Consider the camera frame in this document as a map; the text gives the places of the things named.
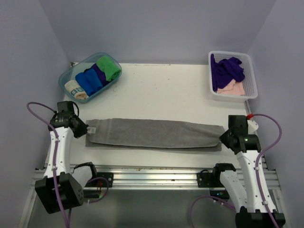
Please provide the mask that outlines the grey towel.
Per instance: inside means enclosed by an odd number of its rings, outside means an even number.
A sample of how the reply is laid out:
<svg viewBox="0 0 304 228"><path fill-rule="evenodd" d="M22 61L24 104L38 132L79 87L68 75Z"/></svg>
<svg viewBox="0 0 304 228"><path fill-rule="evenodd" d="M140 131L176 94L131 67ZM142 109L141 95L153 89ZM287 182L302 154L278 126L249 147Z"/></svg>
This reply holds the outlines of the grey towel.
<svg viewBox="0 0 304 228"><path fill-rule="evenodd" d="M220 151L224 127L170 120L88 120L86 147L122 146L157 149L210 148Z"/></svg>

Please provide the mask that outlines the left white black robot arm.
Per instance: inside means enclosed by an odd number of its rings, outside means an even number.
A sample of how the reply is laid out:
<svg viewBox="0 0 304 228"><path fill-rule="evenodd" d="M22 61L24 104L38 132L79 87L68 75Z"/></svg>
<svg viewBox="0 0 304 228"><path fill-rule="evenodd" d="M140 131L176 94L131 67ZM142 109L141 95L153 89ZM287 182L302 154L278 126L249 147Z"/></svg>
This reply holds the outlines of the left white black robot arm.
<svg viewBox="0 0 304 228"><path fill-rule="evenodd" d="M84 188L98 183L99 175L91 162L70 170L70 147L73 138L87 134L88 125L79 118L79 108L73 101L57 103L57 110L48 122L51 146L44 177L35 183L35 191L47 213L81 206Z"/></svg>

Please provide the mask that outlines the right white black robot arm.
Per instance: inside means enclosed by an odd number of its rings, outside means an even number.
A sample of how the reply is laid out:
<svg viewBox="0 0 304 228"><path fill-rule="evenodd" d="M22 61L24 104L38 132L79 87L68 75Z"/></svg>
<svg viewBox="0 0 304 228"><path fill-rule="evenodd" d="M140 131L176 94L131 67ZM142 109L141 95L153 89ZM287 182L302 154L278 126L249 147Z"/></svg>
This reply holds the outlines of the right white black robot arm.
<svg viewBox="0 0 304 228"><path fill-rule="evenodd" d="M217 163L211 180L228 191L236 210L238 228L281 228L285 225L285 216L277 211L271 199L261 162L260 140L249 129L253 117L253 114L230 115L228 129L219 138L236 155L244 183L240 183L236 169L230 163Z"/></svg>

